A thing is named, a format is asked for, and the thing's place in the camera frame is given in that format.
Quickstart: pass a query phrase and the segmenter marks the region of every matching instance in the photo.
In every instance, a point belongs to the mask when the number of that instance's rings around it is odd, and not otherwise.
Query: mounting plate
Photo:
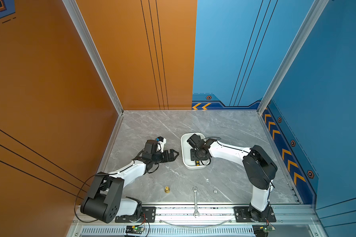
[[[255,222],[249,213],[249,207],[233,207],[233,210],[235,211],[236,222]],[[264,213],[268,216],[269,222],[277,221],[272,207],[267,208]]]
[[[149,223],[153,223],[155,221],[155,215],[156,215],[156,207],[142,207],[141,211],[141,218],[137,221],[138,222],[143,222],[144,221],[144,214],[146,221]],[[136,223],[132,222],[128,218],[124,216],[116,216],[115,217],[115,222],[116,223]]]

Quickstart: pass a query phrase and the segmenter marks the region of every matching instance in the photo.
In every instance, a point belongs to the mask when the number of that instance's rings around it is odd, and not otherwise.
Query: wire
[[[159,168],[159,163],[157,165],[158,165],[157,168],[155,170],[153,170],[152,172],[148,172],[148,174],[154,173]]]
[[[148,233],[147,233],[147,235],[145,236],[145,237],[147,237],[148,236],[148,234],[149,234],[149,231],[150,231],[150,224],[149,224],[149,222],[148,222],[148,225],[149,225],[149,229],[148,229]]]
[[[144,151],[144,149],[140,150],[140,152],[137,154],[137,156],[135,157],[135,159],[138,158],[138,157],[140,157],[140,155],[141,155],[141,153],[142,153],[143,151]]]
[[[227,147],[227,148],[231,148],[231,149],[235,149],[235,150],[241,150],[241,149],[237,149],[237,148],[234,148],[234,147],[222,145],[222,144],[219,143],[218,140],[221,140],[221,138],[218,138],[218,139],[216,140],[216,142],[217,142],[219,145],[221,145],[221,146],[224,146],[224,147]]]
[[[202,163],[202,165],[204,165],[204,166],[207,166],[207,165],[209,165],[209,164],[211,164],[211,158],[208,158],[209,159],[209,163],[208,164],[203,164],[203,161],[201,160],[200,162]]]
[[[78,218],[78,220],[80,220],[80,221],[83,222],[83,223],[91,223],[91,222],[94,222],[94,221],[97,221],[97,220],[98,220],[98,219],[96,219],[96,220],[93,220],[93,221],[82,221],[82,220],[78,217],[77,211],[75,210],[75,206],[76,206],[77,200],[78,200],[78,195],[79,195],[79,193],[81,192],[83,186],[86,184],[86,182],[87,182],[90,178],[92,178],[92,177],[94,177],[94,176],[96,176],[96,175],[108,175],[108,174],[94,174],[94,175],[90,176],[90,177],[83,183],[82,187],[79,189],[79,192],[78,192],[78,194],[77,194],[77,196],[76,196],[76,198],[75,198],[75,202],[74,202],[74,214],[75,214],[76,218]]]
[[[260,166],[262,172],[264,172],[265,176],[268,178],[269,182],[272,184],[272,186],[274,187],[274,184],[272,183],[272,181],[270,180],[269,176],[265,173],[264,169],[262,168],[262,166],[260,165],[259,162],[257,162],[257,164]]]
[[[219,139],[221,139],[221,138],[218,137],[218,136],[209,136],[209,137],[203,138],[203,140],[204,140],[204,139],[208,139],[208,138],[219,138]]]
[[[219,224],[215,224],[215,225],[207,225],[207,226],[186,226],[186,225],[175,225],[175,224],[171,224],[169,222],[166,222],[164,220],[160,220],[168,225],[171,225],[173,228],[174,227],[178,227],[178,228],[189,228],[189,229],[213,229],[215,227],[218,227],[220,225],[223,225],[224,223],[227,223],[229,221],[231,221],[232,219],[230,220],[226,220],[226,221],[223,221],[223,222],[220,222]]]

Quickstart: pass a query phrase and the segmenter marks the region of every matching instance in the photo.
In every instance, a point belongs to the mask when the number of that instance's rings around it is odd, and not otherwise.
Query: gray marble tabletop
[[[148,139],[162,136],[167,139],[165,149],[180,153],[174,162],[160,164],[152,174],[138,177],[124,187],[123,196],[142,202],[193,202],[192,188],[198,187],[198,202],[237,202],[248,204],[252,197],[252,184],[245,169],[224,159],[212,159],[203,169],[190,170],[181,156],[181,136],[200,132],[218,136],[222,142],[241,147],[261,146],[277,164],[270,194],[271,203],[296,203],[294,192],[277,163],[277,157],[268,142],[256,111],[229,110],[153,110],[125,111],[124,119],[112,148],[105,172],[129,164]],[[170,193],[164,188],[170,187]]]

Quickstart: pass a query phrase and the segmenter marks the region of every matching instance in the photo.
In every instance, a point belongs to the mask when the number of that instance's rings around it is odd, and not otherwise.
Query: open-end wrench
[[[192,190],[194,191],[194,207],[195,207],[194,216],[197,217],[197,216],[199,216],[198,202],[197,202],[197,191],[198,191],[198,189],[196,187],[193,187]]]

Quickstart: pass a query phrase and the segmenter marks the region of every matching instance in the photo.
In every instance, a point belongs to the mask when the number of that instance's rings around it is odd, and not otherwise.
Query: white robotic arm
[[[134,198],[121,198],[123,187],[132,183],[137,177],[149,172],[153,165],[172,162],[179,155],[173,149],[164,151],[166,139],[158,137],[147,140],[145,148],[139,152],[131,163],[114,172],[98,173],[83,200],[81,213],[109,223],[115,216],[127,216],[137,221],[141,216],[141,201]]]
[[[251,217],[255,221],[262,221],[269,208],[269,195],[273,189],[272,181],[276,175],[277,166],[260,146],[242,148],[227,145],[215,139],[202,140],[193,134],[187,142],[192,147],[191,160],[203,161],[222,158],[232,161],[245,168],[249,181],[252,183],[252,199],[249,205]]]

